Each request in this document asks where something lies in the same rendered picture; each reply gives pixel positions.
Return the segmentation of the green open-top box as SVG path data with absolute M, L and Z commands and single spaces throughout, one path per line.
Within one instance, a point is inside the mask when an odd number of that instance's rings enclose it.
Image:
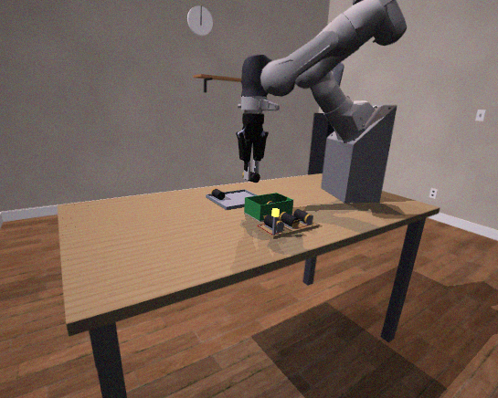
M 267 204 L 268 201 L 274 203 Z M 244 213 L 259 222 L 264 221 L 264 215 L 272 216 L 273 208 L 280 209 L 277 218 L 279 218 L 283 212 L 292 215 L 293 199 L 278 193 L 245 197 Z

